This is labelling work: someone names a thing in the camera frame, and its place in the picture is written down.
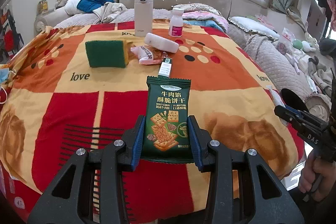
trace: blue gripper pad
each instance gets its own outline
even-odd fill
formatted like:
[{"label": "blue gripper pad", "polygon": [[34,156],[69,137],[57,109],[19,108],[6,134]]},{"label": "blue gripper pad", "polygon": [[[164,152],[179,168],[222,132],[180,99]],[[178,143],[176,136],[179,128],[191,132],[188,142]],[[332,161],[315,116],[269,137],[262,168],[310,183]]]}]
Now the blue gripper pad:
[{"label": "blue gripper pad", "polygon": [[189,141],[190,141],[190,148],[193,153],[195,165],[198,167],[199,170],[203,169],[203,161],[202,161],[202,153],[200,143],[195,133],[194,126],[191,122],[191,119],[187,118],[188,123],[188,130],[189,130]]},{"label": "blue gripper pad", "polygon": [[140,124],[139,130],[138,130],[138,133],[135,138],[134,145],[133,145],[132,161],[131,161],[131,168],[133,171],[139,164],[141,150],[142,150],[144,130],[145,130],[145,117],[143,117],[141,120],[141,124]]}]

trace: white thermos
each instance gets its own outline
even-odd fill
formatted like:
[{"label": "white thermos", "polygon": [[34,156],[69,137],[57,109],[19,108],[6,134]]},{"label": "white thermos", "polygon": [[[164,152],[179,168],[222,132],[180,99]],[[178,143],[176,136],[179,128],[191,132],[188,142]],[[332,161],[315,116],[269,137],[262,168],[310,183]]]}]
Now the white thermos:
[{"label": "white thermos", "polygon": [[134,27],[137,37],[152,32],[153,0],[134,0]]}]

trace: snack wrapper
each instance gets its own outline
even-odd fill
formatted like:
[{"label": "snack wrapper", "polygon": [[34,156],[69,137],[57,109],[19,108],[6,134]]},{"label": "snack wrapper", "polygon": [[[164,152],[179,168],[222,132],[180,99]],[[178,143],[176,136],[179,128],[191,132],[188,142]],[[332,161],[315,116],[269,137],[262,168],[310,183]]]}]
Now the snack wrapper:
[{"label": "snack wrapper", "polygon": [[166,52],[149,45],[132,47],[131,52],[138,57],[139,64],[142,65],[161,64],[163,59],[168,56]]},{"label": "snack wrapper", "polygon": [[147,77],[148,101],[141,158],[194,162],[188,135],[190,80]]}]

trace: quilted blanket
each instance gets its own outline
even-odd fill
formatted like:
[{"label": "quilted blanket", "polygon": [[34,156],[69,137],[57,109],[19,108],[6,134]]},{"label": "quilted blanket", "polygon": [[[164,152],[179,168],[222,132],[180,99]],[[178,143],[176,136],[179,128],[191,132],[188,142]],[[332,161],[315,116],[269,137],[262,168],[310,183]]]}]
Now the quilted blanket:
[{"label": "quilted blanket", "polygon": [[[169,39],[168,29],[166,21],[153,23],[153,33]],[[47,27],[11,60],[17,74],[2,83],[9,96],[0,113],[0,189],[24,220],[78,148],[104,148],[146,113],[146,78],[157,76],[158,65],[139,65],[129,52],[126,68],[89,67],[86,41],[121,38],[129,47],[144,44],[134,22]],[[176,42],[171,77],[192,81],[189,115],[227,147],[255,148],[279,178],[290,173],[303,143],[274,115],[269,88],[275,87],[261,68],[213,28],[186,25]],[[95,186],[98,212],[98,173]],[[145,223],[203,209],[209,174],[194,164],[140,160],[123,174],[123,187],[130,222]],[[233,188],[237,197],[237,174]]]},{"label": "quilted blanket", "polygon": [[227,34],[263,69],[278,90],[290,89],[303,101],[311,94],[304,73],[298,75],[267,37],[246,33],[233,24],[229,24]]}]

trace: pillow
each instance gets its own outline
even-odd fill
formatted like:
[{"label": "pillow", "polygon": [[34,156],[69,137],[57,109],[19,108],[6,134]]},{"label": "pillow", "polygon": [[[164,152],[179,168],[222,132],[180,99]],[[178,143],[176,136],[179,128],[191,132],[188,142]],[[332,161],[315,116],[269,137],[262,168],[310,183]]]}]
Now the pillow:
[{"label": "pillow", "polygon": [[77,5],[81,0],[68,0],[68,2],[64,6],[64,10],[70,16],[83,14],[81,10],[77,9]]},{"label": "pillow", "polygon": [[181,8],[184,9],[184,12],[193,12],[193,11],[207,11],[213,13],[218,16],[222,16],[221,12],[216,10],[215,8],[202,4],[202,3],[190,3],[190,4],[176,4],[172,6],[172,8]]},{"label": "pillow", "polygon": [[77,9],[86,12],[92,13],[93,10],[103,6],[106,2],[115,2],[114,0],[81,0],[78,5]]},{"label": "pillow", "polygon": [[230,17],[229,22],[241,28],[245,32],[265,35],[272,40],[279,39],[280,35],[266,26],[246,17]]}]

